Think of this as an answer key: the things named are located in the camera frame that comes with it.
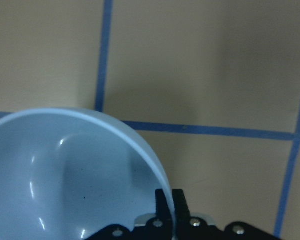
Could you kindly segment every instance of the metal bolt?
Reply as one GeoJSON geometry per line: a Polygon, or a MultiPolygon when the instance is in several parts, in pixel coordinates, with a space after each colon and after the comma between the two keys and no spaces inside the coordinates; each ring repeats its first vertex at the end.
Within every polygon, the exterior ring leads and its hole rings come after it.
{"type": "Polygon", "coordinates": [[[232,228],[232,231],[235,233],[235,234],[238,234],[238,235],[243,235],[245,234],[245,229],[242,227],[242,226],[239,226],[239,225],[236,225],[232,228]]]}
{"type": "Polygon", "coordinates": [[[200,227],[201,222],[198,218],[191,218],[190,225],[193,227],[200,227]]]}
{"type": "Polygon", "coordinates": [[[164,225],[164,223],[163,223],[160,219],[154,220],[152,224],[153,224],[153,226],[155,226],[156,228],[161,228],[161,227],[164,225]]]}
{"type": "Polygon", "coordinates": [[[116,230],[113,231],[112,236],[118,238],[121,237],[124,234],[123,231],[121,231],[119,228],[117,228],[116,230]]]}

